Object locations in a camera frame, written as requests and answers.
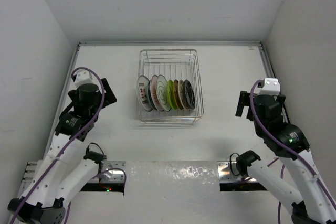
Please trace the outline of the white plate orange sunburst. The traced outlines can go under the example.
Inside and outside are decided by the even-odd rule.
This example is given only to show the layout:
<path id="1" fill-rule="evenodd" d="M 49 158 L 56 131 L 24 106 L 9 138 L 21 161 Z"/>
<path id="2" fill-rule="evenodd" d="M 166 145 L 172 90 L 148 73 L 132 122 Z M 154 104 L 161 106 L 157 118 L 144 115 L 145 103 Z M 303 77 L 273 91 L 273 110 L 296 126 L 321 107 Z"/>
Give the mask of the white plate orange sunburst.
<path id="1" fill-rule="evenodd" d="M 157 81 L 157 75 L 153 75 L 153 77 L 151 78 L 151 98 L 155 105 L 156 110 L 163 112 L 164 110 L 162 106 L 160 105 L 160 102 L 158 100 L 158 96 L 156 93 L 156 81 Z"/>

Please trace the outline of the beige cream plate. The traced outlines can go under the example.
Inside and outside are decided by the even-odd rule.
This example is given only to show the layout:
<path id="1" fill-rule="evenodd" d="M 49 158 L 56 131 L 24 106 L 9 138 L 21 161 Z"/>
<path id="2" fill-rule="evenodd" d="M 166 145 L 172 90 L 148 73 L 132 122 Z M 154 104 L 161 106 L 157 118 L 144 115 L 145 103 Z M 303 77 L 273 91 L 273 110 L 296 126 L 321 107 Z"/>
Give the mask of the beige cream plate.
<path id="1" fill-rule="evenodd" d="M 186 102 L 185 91 L 184 91 L 184 81 L 180 80 L 178 82 L 178 97 L 183 109 L 187 110 L 188 105 Z"/>

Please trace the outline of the white plate green rim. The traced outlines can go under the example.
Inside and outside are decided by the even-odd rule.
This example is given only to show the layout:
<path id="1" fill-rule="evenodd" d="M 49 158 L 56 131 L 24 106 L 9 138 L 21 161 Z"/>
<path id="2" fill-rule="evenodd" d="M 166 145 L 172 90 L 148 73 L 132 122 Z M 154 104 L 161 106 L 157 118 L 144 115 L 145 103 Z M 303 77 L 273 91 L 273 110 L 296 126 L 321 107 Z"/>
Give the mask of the white plate green rim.
<path id="1" fill-rule="evenodd" d="M 156 95 L 162 109 L 166 112 L 171 110 L 167 98 L 167 80 L 163 75 L 158 75 L 156 80 Z"/>

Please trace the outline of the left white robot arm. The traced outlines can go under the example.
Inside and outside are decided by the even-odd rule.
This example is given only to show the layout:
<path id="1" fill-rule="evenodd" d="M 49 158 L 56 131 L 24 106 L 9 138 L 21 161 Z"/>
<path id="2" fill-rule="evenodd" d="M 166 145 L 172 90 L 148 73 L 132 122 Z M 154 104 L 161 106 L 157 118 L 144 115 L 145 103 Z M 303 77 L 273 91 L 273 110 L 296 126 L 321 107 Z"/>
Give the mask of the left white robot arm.
<path id="1" fill-rule="evenodd" d="M 71 103 L 61 112 L 49 150 L 39 169 L 18 198 L 8 204 L 11 223 L 62 223 L 66 208 L 82 187 L 101 172 L 106 156 L 87 151 L 77 168 L 63 177 L 74 153 L 93 129 L 98 115 L 117 99 L 105 78 L 74 77 L 76 89 L 68 92 Z"/>

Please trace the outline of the teal blue patterned plate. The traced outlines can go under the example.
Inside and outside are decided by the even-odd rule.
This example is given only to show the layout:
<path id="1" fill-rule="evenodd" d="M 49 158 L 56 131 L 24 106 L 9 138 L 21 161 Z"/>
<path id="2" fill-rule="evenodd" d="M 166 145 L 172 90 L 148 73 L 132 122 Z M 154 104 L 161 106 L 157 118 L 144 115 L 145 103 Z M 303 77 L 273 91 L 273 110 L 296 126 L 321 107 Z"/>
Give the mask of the teal blue patterned plate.
<path id="1" fill-rule="evenodd" d="M 148 82 L 147 92 L 148 92 L 149 103 L 150 103 L 152 109 L 153 109 L 154 111 L 157 111 L 157 108 L 156 108 L 156 106 L 155 106 L 155 104 L 154 104 L 154 102 L 153 102 L 153 100 L 152 100 L 152 96 L 151 96 L 151 81 Z"/>

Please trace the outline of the white plate red characters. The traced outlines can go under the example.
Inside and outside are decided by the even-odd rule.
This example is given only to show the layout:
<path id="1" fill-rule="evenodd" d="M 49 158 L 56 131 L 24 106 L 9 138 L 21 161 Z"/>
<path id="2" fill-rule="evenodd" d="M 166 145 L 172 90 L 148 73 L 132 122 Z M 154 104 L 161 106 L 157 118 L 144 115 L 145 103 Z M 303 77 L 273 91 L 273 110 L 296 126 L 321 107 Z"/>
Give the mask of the white plate red characters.
<path id="1" fill-rule="evenodd" d="M 144 75 L 140 75 L 137 79 L 137 84 L 136 84 L 137 93 L 136 94 L 137 94 L 137 98 L 138 98 L 138 101 L 141 107 L 145 111 L 150 112 L 153 110 L 153 108 L 149 102 L 148 84 L 149 84 L 149 79 Z"/>

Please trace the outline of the lime green plate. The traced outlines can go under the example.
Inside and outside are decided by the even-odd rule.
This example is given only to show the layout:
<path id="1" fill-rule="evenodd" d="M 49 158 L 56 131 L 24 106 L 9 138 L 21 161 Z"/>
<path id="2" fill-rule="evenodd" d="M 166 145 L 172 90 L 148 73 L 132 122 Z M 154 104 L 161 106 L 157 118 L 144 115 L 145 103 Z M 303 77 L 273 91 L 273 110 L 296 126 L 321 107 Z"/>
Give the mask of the lime green plate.
<path id="1" fill-rule="evenodd" d="M 173 110 L 177 110 L 177 105 L 174 98 L 174 86 L 172 80 L 169 80 L 167 82 L 167 98 L 171 108 Z"/>

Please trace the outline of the black patterned plate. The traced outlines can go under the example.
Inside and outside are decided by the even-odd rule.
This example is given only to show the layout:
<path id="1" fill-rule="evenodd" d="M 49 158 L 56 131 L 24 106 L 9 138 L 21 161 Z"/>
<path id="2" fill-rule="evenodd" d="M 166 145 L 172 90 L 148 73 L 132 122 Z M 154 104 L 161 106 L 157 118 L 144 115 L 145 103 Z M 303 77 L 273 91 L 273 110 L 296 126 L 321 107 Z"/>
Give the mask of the black patterned plate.
<path id="1" fill-rule="evenodd" d="M 184 81 L 184 90 L 188 107 L 192 110 L 195 109 L 195 94 L 193 91 L 193 87 L 188 80 Z"/>

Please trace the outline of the mustard yellow plate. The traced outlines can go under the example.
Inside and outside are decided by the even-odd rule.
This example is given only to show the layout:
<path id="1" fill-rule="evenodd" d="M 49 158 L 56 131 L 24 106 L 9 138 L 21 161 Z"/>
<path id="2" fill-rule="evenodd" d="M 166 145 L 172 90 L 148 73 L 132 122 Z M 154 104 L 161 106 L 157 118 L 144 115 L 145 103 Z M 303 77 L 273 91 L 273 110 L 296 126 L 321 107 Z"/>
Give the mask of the mustard yellow plate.
<path id="1" fill-rule="evenodd" d="M 178 91 L 178 80 L 177 79 L 175 79 L 173 81 L 173 90 L 174 90 L 174 99 L 175 99 L 176 106 L 177 106 L 178 109 L 182 110 L 183 107 L 180 103 L 180 99 L 179 99 L 179 95 L 178 95 L 179 91 Z"/>

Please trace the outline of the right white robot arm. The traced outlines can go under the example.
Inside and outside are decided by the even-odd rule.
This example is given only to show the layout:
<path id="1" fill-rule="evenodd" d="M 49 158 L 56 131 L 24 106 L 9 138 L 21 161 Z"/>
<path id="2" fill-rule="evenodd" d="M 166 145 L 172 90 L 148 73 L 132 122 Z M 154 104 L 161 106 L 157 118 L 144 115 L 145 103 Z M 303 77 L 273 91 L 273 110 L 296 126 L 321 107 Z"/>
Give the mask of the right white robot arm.
<path id="1" fill-rule="evenodd" d="M 254 151 L 236 158 L 240 176 L 256 179 L 285 207 L 293 223 L 335 223 L 335 200 L 324 185 L 312 159 L 309 143 L 301 129 L 284 121 L 282 107 L 285 96 L 239 95 L 236 116 L 248 107 L 256 135 L 279 158 L 296 187 L 274 174 Z"/>

